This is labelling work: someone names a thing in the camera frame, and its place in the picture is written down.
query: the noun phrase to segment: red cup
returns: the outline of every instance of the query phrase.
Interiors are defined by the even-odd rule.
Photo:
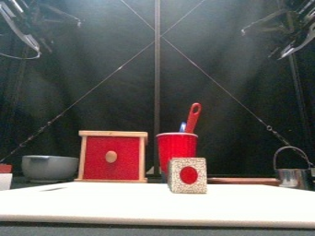
[[[161,133],[157,137],[160,167],[166,174],[166,164],[172,158],[196,156],[197,135],[190,133]]]

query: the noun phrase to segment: silver pitcher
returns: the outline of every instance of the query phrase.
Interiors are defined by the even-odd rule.
[[[300,157],[306,161],[308,168],[306,169],[277,169],[276,168],[276,156],[278,152],[284,149],[293,149],[301,155]],[[278,186],[285,188],[293,189],[302,189],[302,190],[313,190],[313,182],[310,176],[310,165],[312,163],[308,161],[306,154],[301,149],[292,146],[281,147],[273,156],[273,169],[276,177],[280,181]]]

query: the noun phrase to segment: red spoon handle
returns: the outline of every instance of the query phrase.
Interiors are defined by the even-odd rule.
[[[198,103],[193,103],[188,114],[186,125],[184,129],[185,133],[193,133],[200,111],[201,105]]]

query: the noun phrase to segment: metal bowl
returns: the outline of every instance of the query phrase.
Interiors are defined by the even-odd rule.
[[[23,177],[31,183],[69,181],[77,167],[77,158],[39,155],[22,156]]]

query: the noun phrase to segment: small cube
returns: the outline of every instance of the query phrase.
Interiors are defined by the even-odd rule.
[[[168,163],[166,184],[172,193],[206,193],[206,165],[204,158],[173,158]]]

